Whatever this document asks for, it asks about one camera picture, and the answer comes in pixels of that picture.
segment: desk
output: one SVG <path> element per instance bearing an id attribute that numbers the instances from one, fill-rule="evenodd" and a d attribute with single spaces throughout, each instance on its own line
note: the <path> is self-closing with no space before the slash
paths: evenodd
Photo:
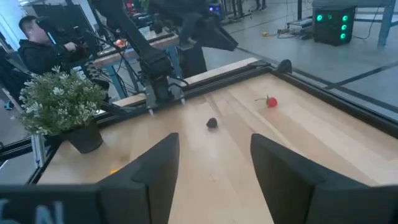
<path id="1" fill-rule="evenodd" d="M 145 35 L 145 38 L 147 40 L 151 40 L 157 37 L 161 37 L 165 34 L 168 34 L 166 31 L 163 31 L 160 34 L 156 34 L 154 31 L 150 31 L 147 35 Z M 153 43 L 151 43 L 151 46 L 159 48 L 159 49 L 166 49 L 170 55 L 170 59 L 172 61 L 172 65 L 175 71 L 176 76 L 178 77 L 183 77 L 182 76 L 182 69 L 180 68 L 180 61 L 178 59 L 178 53 L 177 49 L 175 48 L 176 45 L 178 45 L 179 39 L 177 35 L 174 35 L 172 37 L 164 38 L 161 40 L 157 40 Z M 99 53 L 99 55 L 109 53 L 111 51 L 114 51 L 114 48 L 110 48 L 107 50 L 104 50 Z M 127 60 L 132 60 L 138 58 L 138 54 L 134 49 L 127 49 L 126 52 L 124 53 L 124 57 Z M 97 68 L 105 68 L 112 79 L 113 84 L 115 85 L 116 91 L 118 91 L 118 94 L 121 99 L 126 98 L 126 94 L 123 92 L 122 84 L 120 80 L 116 76 L 116 71 L 114 69 L 114 65 L 119 65 L 121 60 L 121 56 L 119 53 L 115 53 L 103 58 L 99 58 L 94 61 L 94 66 Z M 132 73 L 130 73 L 130 78 L 133 82 L 136 82 L 136 78 L 133 77 Z"/>
<path id="2" fill-rule="evenodd" d="M 255 101 L 266 95 L 279 106 L 269 109 Z M 211 117 L 219 122 L 217 130 L 206 128 Z M 180 168 L 170 224 L 272 223 L 251 161 L 252 133 L 365 184 L 398 183 L 398 140 L 264 74 L 104 128 L 104 143 L 92 153 L 79 154 L 64 142 L 39 184 L 96 182 L 171 132 L 180 133 Z"/>

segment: green leaves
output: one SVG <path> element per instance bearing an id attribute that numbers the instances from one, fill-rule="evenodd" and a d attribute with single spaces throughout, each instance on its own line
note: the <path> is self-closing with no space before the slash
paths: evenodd
<path id="1" fill-rule="evenodd" d="M 54 68 L 25 83 L 20 120 L 31 134 L 60 134 L 86 126 L 105 97 L 105 91 L 84 74 Z"/>

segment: black rock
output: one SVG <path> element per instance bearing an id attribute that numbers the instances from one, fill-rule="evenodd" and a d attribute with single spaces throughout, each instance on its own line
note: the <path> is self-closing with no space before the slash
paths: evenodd
<path id="1" fill-rule="evenodd" d="M 210 118 L 206 125 L 208 128 L 217 128 L 218 124 L 216 118 Z"/>

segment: black object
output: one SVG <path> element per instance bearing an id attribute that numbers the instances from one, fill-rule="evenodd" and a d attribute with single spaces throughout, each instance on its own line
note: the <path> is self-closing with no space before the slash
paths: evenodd
<path id="1" fill-rule="evenodd" d="M 217 128 L 217 119 L 216 118 L 210 118 L 209 121 L 206 123 L 208 128 Z"/>
<path id="2" fill-rule="evenodd" d="M 94 120 L 88 126 L 63 134 L 63 137 L 82 154 L 94 151 L 103 142 L 100 130 Z"/>
<path id="3" fill-rule="evenodd" d="M 251 155 L 275 224 L 398 223 L 398 186 L 368 187 L 260 134 Z"/>
<path id="4" fill-rule="evenodd" d="M 333 46 L 348 44 L 353 36 L 355 7 L 315 9 L 314 41 Z"/>
<path id="5" fill-rule="evenodd" d="M 207 72 L 206 60 L 201 47 L 192 47 L 187 50 L 179 49 L 180 66 L 184 78 Z"/>
<path id="6" fill-rule="evenodd" d="M 0 186 L 0 223 L 166 224 L 179 152 L 174 133 L 97 184 Z"/>
<path id="7" fill-rule="evenodd" d="M 281 61 L 276 67 L 275 71 L 283 73 L 292 73 L 293 72 L 292 62 L 289 59 Z"/>
<path id="8" fill-rule="evenodd" d="M 156 34 L 160 34 L 163 32 L 163 27 L 159 23 L 153 23 L 152 28 Z"/>

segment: potted plant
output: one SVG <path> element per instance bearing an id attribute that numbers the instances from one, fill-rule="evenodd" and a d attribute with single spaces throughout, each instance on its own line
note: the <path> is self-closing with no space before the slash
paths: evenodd
<path id="1" fill-rule="evenodd" d="M 34 75 L 25 83 L 20 100 L 22 124 L 31 134 L 61 134 L 81 153 L 97 149 L 103 142 L 94 121 L 105 91 L 84 74 L 73 70 Z"/>

